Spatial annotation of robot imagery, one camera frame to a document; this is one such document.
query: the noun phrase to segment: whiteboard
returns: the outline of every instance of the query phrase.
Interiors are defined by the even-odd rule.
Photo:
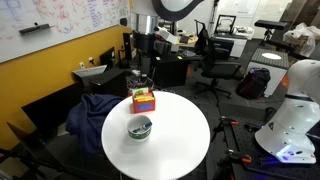
[[[129,0],[0,0],[0,63],[117,25]],[[20,35],[19,30],[51,28]]]

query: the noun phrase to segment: white robot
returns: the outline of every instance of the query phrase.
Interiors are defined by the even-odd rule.
[[[320,120],[320,61],[299,61],[290,67],[288,77],[283,104],[255,138],[283,163],[313,164],[315,147],[306,133]]]

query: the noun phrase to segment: bowl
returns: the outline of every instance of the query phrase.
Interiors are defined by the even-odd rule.
[[[131,118],[128,122],[128,133],[131,139],[137,142],[147,140],[151,132],[151,126],[137,132],[134,132],[134,130],[150,122],[150,119],[144,115],[138,115]]]

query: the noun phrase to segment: red box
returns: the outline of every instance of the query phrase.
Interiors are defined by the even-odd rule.
[[[156,98],[154,97],[154,94],[152,91],[151,93],[154,99],[148,100],[148,101],[142,101],[142,102],[138,102],[138,100],[134,100],[134,97],[132,96],[133,113],[154,111],[156,109]]]

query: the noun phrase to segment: black office chair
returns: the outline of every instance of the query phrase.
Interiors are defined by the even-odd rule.
[[[195,98],[197,98],[197,95],[201,92],[210,90],[214,93],[217,99],[217,105],[219,104],[219,97],[216,91],[221,91],[228,94],[228,98],[230,98],[231,92],[226,91],[224,89],[216,87],[218,84],[219,79],[237,79],[241,80],[243,76],[239,72],[239,69],[241,65],[236,62],[231,61],[218,61],[216,57],[216,48],[215,48],[215,39],[210,38],[208,35],[207,30],[203,30],[203,36],[206,39],[207,43],[207,54],[206,56],[201,60],[200,67],[202,68],[201,76],[206,78],[212,78],[211,84],[205,84],[201,82],[197,82],[197,84],[201,84],[206,86],[207,88],[204,90],[201,90],[196,93]]]

